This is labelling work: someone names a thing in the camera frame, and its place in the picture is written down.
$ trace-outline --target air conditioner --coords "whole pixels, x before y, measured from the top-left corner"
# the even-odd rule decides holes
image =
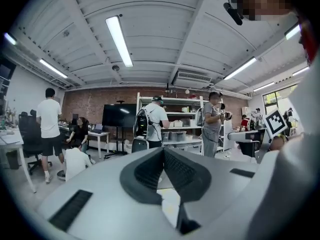
[[[202,89],[210,84],[211,77],[188,71],[178,71],[173,84],[176,87]]]

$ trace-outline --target laptop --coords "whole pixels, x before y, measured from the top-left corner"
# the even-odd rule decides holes
[[[95,133],[95,134],[100,134],[100,133],[102,133],[102,128],[103,128],[102,124],[97,123],[95,125],[95,128],[91,132]]]

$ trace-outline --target shelf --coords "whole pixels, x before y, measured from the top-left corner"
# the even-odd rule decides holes
[[[139,97],[142,103],[151,103],[152,97]],[[195,103],[200,103],[200,99],[191,98],[168,98],[163,97],[163,104],[165,105],[192,105]]]
[[[185,140],[185,141],[166,141],[163,142],[164,145],[176,145],[176,144],[189,144],[189,143],[199,143],[202,140],[199,138],[194,138],[193,140]]]
[[[183,130],[183,129],[201,129],[201,126],[182,126],[182,127],[169,127],[168,129],[162,128],[162,130]]]
[[[196,112],[167,112],[167,115],[193,116]]]

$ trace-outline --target red brick wall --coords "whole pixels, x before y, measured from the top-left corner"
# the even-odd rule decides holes
[[[119,88],[99,88],[99,89],[86,89],[69,91],[65,93],[62,105],[62,118],[70,121],[72,114],[79,114],[80,117],[85,117],[91,124],[101,124],[104,105],[116,104],[118,100],[123,100],[128,104],[137,103],[137,93],[140,96],[153,97],[163,95],[167,97],[167,93],[163,88],[154,87],[119,87]],[[204,100],[209,97],[208,92],[194,92],[190,94],[202,95]],[[188,98],[190,94],[185,94],[183,90],[178,90],[178,98]],[[175,93],[170,93],[170,97],[175,98]],[[239,126],[241,123],[241,108],[248,106],[248,101],[231,96],[223,96],[225,103],[225,110],[232,112],[232,126]],[[174,111],[173,107],[168,108],[167,111]],[[130,131],[126,132],[128,139],[132,138]]]

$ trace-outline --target shoe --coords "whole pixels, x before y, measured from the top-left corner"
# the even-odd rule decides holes
[[[50,175],[49,177],[45,177],[45,183],[49,184],[51,182],[52,176]]]

